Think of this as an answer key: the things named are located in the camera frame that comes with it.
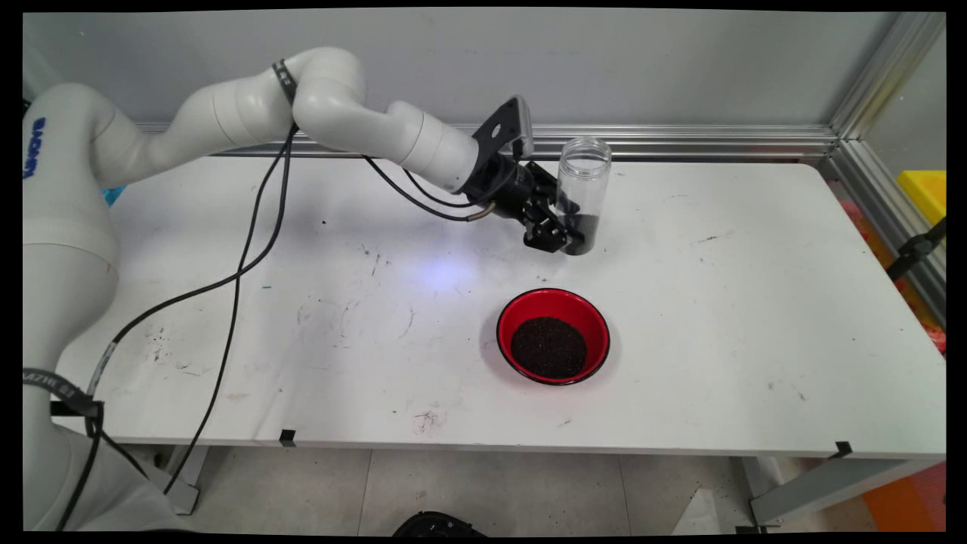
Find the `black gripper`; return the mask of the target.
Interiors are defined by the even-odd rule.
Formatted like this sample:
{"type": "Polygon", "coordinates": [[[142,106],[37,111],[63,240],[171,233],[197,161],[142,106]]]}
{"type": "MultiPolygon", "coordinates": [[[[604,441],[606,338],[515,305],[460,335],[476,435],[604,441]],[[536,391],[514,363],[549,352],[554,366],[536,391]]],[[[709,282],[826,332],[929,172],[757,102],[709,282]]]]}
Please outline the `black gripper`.
{"type": "Polygon", "coordinates": [[[517,220],[524,224],[526,246],[586,255],[588,215],[557,214],[560,193],[558,179],[537,162],[522,165],[499,153],[486,159],[462,186],[470,206],[483,207],[466,221],[479,221],[487,215],[517,220]]]}

